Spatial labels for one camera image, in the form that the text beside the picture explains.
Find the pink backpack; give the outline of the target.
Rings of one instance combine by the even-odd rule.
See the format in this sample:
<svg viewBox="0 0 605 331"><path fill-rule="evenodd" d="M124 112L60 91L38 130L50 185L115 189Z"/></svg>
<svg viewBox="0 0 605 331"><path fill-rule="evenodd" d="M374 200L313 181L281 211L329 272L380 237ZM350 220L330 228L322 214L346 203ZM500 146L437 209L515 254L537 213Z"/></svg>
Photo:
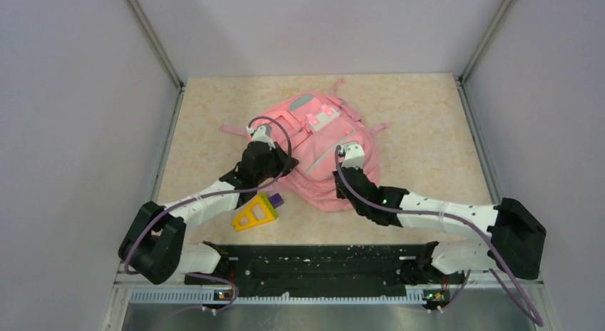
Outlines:
<svg viewBox="0 0 605 331"><path fill-rule="evenodd" d="M294 170L268 186L269 191L291 191L322 211L334 213L350 210L347 200L336 196L335 147L359 143L365 152L363 170L374 183L380 179L380 156L376 135L388 127L380 123L367 127L362 116L343 98L337 89L344 80L335 82L328 93L303 92L264 111L261 121L274 130L271 138L282 148L291 142Z"/></svg>

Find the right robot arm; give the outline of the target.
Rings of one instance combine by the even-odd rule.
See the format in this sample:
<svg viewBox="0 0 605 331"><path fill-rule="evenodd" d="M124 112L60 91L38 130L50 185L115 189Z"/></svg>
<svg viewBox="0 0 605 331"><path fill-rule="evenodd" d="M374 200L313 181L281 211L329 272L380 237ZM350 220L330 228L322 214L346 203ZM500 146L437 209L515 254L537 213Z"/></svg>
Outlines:
<svg viewBox="0 0 605 331"><path fill-rule="evenodd" d="M498 268L523 280L539 276L546 228L516 199L465 205L378 186L360 169L339 168L333 175L337 197L377 225L438 230L462 238L428 245L417 259L420 267L431 265L443 274Z"/></svg>

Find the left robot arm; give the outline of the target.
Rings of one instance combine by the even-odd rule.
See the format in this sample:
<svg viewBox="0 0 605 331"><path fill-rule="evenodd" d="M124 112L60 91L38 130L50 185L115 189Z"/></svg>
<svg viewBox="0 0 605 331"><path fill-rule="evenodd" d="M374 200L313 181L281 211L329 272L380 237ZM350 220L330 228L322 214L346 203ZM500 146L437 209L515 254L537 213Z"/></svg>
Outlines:
<svg viewBox="0 0 605 331"><path fill-rule="evenodd" d="M297 164L291 145L251 141L234 169L208 188L168 205L144 203L118 249L124 272L142 275L154 285L175 274L214 273L221 260L218 250L209 245L187 248L185 234L241 207Z"/></svg>

